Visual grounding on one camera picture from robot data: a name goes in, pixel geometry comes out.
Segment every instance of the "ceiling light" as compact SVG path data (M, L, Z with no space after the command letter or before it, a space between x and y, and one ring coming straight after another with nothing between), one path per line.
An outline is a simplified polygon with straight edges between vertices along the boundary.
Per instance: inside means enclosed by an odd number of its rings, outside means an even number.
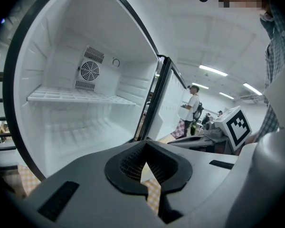
M254 87L250 86L247 83L244 83L243 86L247 87L248 89L250 89L251 91L253 91L254 93L256 93L257 95L262 95L261 92L259 92L258 90L256 90Z
M220 94L223 95L223 96L226 96L226 97L228 97L228 98L230 98L230 99L232 99L232 100L234 99L233 97L231 97L231 96L229 96L229 95L227 95L227 94L224 94L224 93L222 93L222 92L220 92Z
M208 71L211 71L211 72L216 73L216 74L219 74L219 75L222 75L222 76L224 76L224 77L226 77L226 76L228 75L228 74L225 74L225 73L223 73L223 72L221 72L221 71L218 71L218 70L213 69L213 68L208 67L208 66L200 65L200 68L201 68L201 69L208 70Z
M198 86L198 87L202 87L202 88L205 88L205 89L209 89L209 87L206 87L206 86L203 86L203 85L199 85L199 84L196 84L196 83L192 83L194 86Z

